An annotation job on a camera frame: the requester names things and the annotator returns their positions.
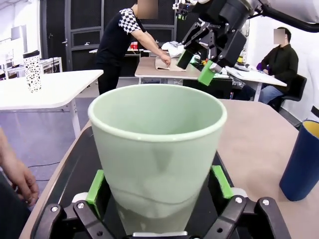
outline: black chair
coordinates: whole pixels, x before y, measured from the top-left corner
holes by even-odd
[[[303,76],[297,75],[291,82],[289,91],[283,96],[274,98],[268,103],[275,111],[279,112],[282,103],[285,100],[300,101],[304,94],[304,89],[307,79]]]

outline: human hand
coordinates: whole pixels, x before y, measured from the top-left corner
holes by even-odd
[[[170,58],[170,56],[167,56],[166,54],[162,54],[162,55],[160,55],[160,59],[161,59],[162,62],[164,62],[168,67],[170,66],[170,63],[171,63],[171,58]]]
[[[19,198],[27,201],[29,206],[33,206],[39,196],[39,187],[31,171],[16,158],[14,153],[3,158],[2,168],[13,189],[17,189]]]

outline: gray floor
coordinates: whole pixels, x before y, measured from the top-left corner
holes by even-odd
[[[138,79],[121,79],[119,87],[137,84]],[[81,128],[87,123],[87,108],[98,96],[98,87],[92,84],[76,99]],[[291,124],[298,120],[287,111],[281,114]],[[75,139],[70,112],[61,110],[34,112],[2,112],[0,124],[18,157],[27,165],[43,165],[59,162]],[[37,180],[48,180],[57,164],[32,167]],[[38,181],[42,192],[47,181]]]

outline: black and white cup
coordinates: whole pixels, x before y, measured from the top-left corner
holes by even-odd
[[[29,90],[34,93],[41,90],[40,52],[33,51],[23,55],[26,82]]]

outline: wooden table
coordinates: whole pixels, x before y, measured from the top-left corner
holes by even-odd
[[[243,188],[250,199],[265,196],[274,198],[283,214],[293,239],[316,239],[319,235],[319,185],[306,199],[288,201],[279,188],[294,147],[298,131],[270,106],[259,102],[222,100],[228,111],[218,152],[234,183]],[[30,232],[43,204],[52,190],[71,145],[56,168],[27,221],[21,239],[29,239]]]
[[[197,80],[200,71],[189,64],[186,71],[167,71],[155,68],[156,57],[142,57],[136,69],[135,76],[139,78],[164,78]]]

